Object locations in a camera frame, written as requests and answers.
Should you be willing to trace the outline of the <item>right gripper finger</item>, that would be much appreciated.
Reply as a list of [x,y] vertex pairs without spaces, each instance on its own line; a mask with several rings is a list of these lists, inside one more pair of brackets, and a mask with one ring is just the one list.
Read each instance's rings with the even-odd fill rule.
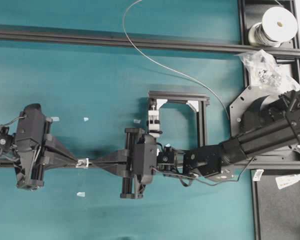
[[91,168],[99,168],[119,177],[129,177],[130,171],[125,164],[92,164]]
[[121,149],[115,152],[109,153],[106,156],[101,156],[97,159],[90,159],[89,162],[96,164],[126,164],[130,151],[128,149]]

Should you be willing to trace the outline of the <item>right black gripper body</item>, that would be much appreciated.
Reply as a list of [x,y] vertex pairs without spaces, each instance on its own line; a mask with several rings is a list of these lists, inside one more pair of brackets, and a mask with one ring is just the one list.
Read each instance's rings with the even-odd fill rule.
[[125,149],[128,150],[126,173],[122,177],[120,198],[141,199],[154,177],[157,163],[156,139],[142,128],[126,128]]

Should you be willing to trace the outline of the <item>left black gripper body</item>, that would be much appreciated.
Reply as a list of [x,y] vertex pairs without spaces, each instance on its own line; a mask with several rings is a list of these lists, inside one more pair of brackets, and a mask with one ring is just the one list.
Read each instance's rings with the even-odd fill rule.
[[39,103],[27,105],[19,116],[14,137],[16,187],[34,192],[44,186],[44,167],[38,159],[42,155],[44,136],[49,133],[51,122],[42,113]]

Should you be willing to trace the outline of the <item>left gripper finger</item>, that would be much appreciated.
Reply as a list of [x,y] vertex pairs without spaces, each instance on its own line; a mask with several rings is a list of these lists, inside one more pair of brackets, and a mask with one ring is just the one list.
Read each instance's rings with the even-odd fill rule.
[[53,161],[53,162],[48,162],[48,161],[44,161],[41,160],[39,162],[40,164],[40,172],[44,173],[47,170],[50,169],[57,169],[57,168],[70,168],[70,167],[74,167],[77,164],[77,160],[71,160],[71,161],[61,161],[61,160],[57,160],[57,161]]
[[44,135],[44,147],[52,153],[65,157],[70,163],[76,163],[78,161],[78,158],[50,133]]

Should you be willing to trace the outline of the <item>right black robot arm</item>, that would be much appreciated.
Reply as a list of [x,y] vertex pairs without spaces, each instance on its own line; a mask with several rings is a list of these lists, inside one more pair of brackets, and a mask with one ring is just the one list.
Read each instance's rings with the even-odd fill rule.
[[300,90],[289,91],[268,105],[278,118],[250,129],[217,145],[183,151],[182,171],[178,171],[177,150],[157,151],[156,139],[140,128],[127,128],[126,147],[92,162],[122,180],[122,198],[139,199],[156,173],[177,178],[188,187],[193,181],[220,175],[237,162],[251,163],[257,154],[300,144]]

